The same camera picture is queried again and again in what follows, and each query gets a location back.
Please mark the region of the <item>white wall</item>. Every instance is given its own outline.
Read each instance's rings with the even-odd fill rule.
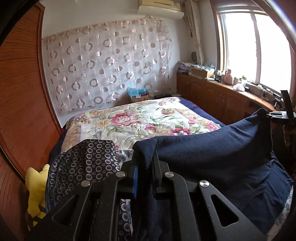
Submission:
[[[197,2],[202,25],[202,47],[207,61],[217,67],[217,39],[213,11],[210,0]]]
[[[144,17],[137,15],[138,0],[41,0],[40,2],[45,6],[42,37],[94,23]],[[173,84],[172,92],[175,93],[177,72],[175,65],[178,61],[191,62],[193,42],[190,38],[190,28],[183,19],[163,19],[163,23],[168,27],[172,38],[169,69],[170,82]],[[51,83],[48,87],[49,92],[54,93],[54,90],[51,90],[53,88]],[[55,111],[61,126],[73,115],[78,114],[74,112],[62,115],[57,107]]]

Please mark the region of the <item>metal screw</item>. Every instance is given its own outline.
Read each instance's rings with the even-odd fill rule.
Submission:
[[[91,182],[88,180],[84,180],[81,182],[81,186],[83,186],[83,187],[88,187],[90,184],[91,184]]]
[[[206,180],[201,180],[201,181],[200,181],[200,185],[201,185],[203,188],[207,188],[207,187],[210,185],[210,183],[209,183],[208,181],[206,181]]]
[[[118,176],[118,177],[124,177],[125,175],[126,174],[123,171],[119,171],[119,172],[116,173],[116,176]]]
[[[168,178],[172,178],[174,176],[174,173],[173,172],[166,172],[165,176]]]

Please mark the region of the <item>air conditioner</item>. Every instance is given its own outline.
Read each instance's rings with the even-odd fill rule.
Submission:
[[[155,17],[181,19],[184,13],[181,12],[180,3],[170,0],[139,0],[139,15],[151,15]]]

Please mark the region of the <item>curtain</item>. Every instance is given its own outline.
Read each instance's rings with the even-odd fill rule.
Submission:
[[[200,24],[200,11],[196,2],[192,0],[185,1],[185,9],[189,20],[191,33],[195,42],[197,63],[203,65],[205,63],[204,54],[202,51],[202,31]]]
[[[61,112],[105,104],[128,88],[168,93],[172,40],[158,19],[112,21],[70,29],[43,39],[51,98]]]

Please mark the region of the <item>floral blanket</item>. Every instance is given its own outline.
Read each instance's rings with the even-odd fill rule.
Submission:
[[[206,133],[220,125],[188,109],[179,98],[170,97],[78,114],[66,127],[62,152],[85,139],[112,140],[117,150],[127,150],[139,140]]]

